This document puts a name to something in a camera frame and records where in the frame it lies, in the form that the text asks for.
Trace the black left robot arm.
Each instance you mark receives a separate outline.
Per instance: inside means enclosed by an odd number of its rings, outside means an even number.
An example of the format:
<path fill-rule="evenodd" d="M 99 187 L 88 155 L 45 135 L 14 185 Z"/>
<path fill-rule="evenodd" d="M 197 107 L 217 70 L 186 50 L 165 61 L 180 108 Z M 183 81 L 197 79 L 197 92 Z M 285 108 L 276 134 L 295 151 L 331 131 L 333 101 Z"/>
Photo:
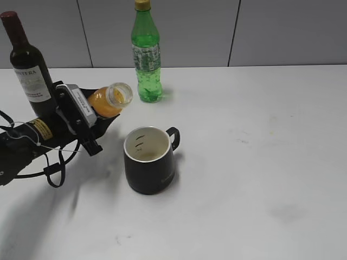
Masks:
<path fill-rule="evenodd" d="M 57 108 L 47 116 L 15 126 L 13 119 L 1 112 L 8 126 L 1 129 L 1 185 L 14 179 L 46 176 L 54 188 L 65 182 L 66 165 L 75 157 L 80 147 L 90 156 L 102 151 L 97 139 L 103 136 L 115 117 L 98 115 L 87 102 L 94 93 L 75 84 L 62 81 L 53 83 Z M 32 161 L 51 150 L 57 150 L 59 162 L 48 164 L 43 171 L 20 174 Z"/>

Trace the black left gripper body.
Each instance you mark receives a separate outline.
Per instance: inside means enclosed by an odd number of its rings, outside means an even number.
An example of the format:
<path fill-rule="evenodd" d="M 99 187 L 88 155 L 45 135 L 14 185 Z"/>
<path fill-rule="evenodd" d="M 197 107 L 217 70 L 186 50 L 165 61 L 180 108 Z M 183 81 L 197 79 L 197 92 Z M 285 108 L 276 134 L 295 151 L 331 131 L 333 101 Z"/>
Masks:
<path fill-rule="evenodd" d="M 53 137 L 47 141 L 41 140 L 40 145 L 63 146 L 78 140 L 84 146 L 98 146 L 96 139 L 106 133 L 118 116 L 103 117 L 89 104 L 87 98 L 96 89 L 80 88 L 63 81 L 54 82 L 52 88 L 57 107 L 55 112 L 41 119 L 47 124 Z"/>

